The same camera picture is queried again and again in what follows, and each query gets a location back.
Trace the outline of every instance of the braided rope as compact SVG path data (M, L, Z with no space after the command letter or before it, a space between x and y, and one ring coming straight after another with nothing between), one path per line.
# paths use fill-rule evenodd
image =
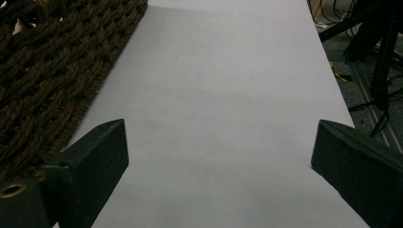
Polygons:
M0 183L44 177L44 165L66 146L147 4L13 2L18 6L0 9ZM36 27L12 35L16 18L35 13Z

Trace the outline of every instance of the black metal stand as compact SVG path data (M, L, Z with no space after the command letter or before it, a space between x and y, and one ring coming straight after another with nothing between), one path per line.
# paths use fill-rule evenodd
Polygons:
M401 19L401 1L377 0L352 18L319 34L320 40L324 42L340 32L362 23L358 34L344 51L346 60L349 62L362 61L382 39L370 88L371 95L380 110L389 108L387 77L397 34L401 29Z

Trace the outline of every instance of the gray floor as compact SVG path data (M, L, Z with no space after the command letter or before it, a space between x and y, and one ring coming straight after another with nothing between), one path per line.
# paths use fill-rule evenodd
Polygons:
M325 8L326 15L330 18L333 15L332 6L326 6ZM320 22L327 22L323 17L319 17L317 19ZM318 32L323 31L322 28L317 27ZM338 36L332 38L329 41L322 43L324 49L328 51L342 51L350 44L350 38L345 33L340 33ZM399 36L396 44L396 51L402 53L403 52L403 37ZM352 71L350 67L344 62L334 62L334 70L339 74L347 74L352 75ZM371 78L374 71L375 58L367 57L363 63L360 64L363 69L364 76ZM393 77L395 75L401 74L400 72L391 68L389 77ZM343 94L344 100L348 107L359 105L362 103L360 99L360 90L357 86L356 82L343 82L337 80L341 93ZM390 92L396 91L400 88L403 88L403 78L398 78L393 80L393 84L390 85ZM366 134L370 134L373 127L370 124L370 119L368 117L368 108L361 109L357 112L352 112L352 119L355 123L355 128L365 132ZM400 143L403 143L403 100L395 101L390 103L390 123L394 130L394 133Z

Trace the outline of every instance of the floor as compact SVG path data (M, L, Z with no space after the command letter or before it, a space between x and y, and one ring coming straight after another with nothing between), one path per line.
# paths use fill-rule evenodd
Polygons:
M348 6L338 6L338 10L347 10ZM333 11L333 4L328 3L324 6L324 14L327 18L331 20L340 20L337 18ZM323 15L316 17L317 22L329 23ZM318 32L323 31L324 29L321 27L317 27ZM322 43L324 49L327 52L333 51L343 51L350 44L350 37L352 35L351 31L346 33L340 33L338 36ZM399 35L397 44L395 47L395 51L399 53L403 53L403 37ZM341 75L352 75L352 71L348 64L344 62L333 62L334 70L338 74ZM364 76L371 77L374 71L375 58L369 56L365 59L363 63L360 63L361 69L363 69ZM389 78L391 79L394 76L402 75L401 72L391 68L389 72ZM338 85L340 87L341 93L343 94L344 100L348 107L352 107L354 105L362 104L362 100L360 99L360 90L356 82L344 82L341 80L337 80ZM403 77L396 78L393 80L389 87L389 91L393 92L400 88L403 88ZM398 95L394 100L397 100L399 97L403 97L403 95ZM390 103L390 125L397 137L397 140L403 144L403 100L397 100ZM369 108L364 108L355 112L351 112L352 119L355 124L355 128L366 133L370 134L373 130L373 124L371 124L371 119L369 118Z

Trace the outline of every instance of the woven rope mat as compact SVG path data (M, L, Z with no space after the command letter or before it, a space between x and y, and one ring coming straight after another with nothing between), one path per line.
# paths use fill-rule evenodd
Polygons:
M40 180L144 16L147 1L0 5L0 183Z

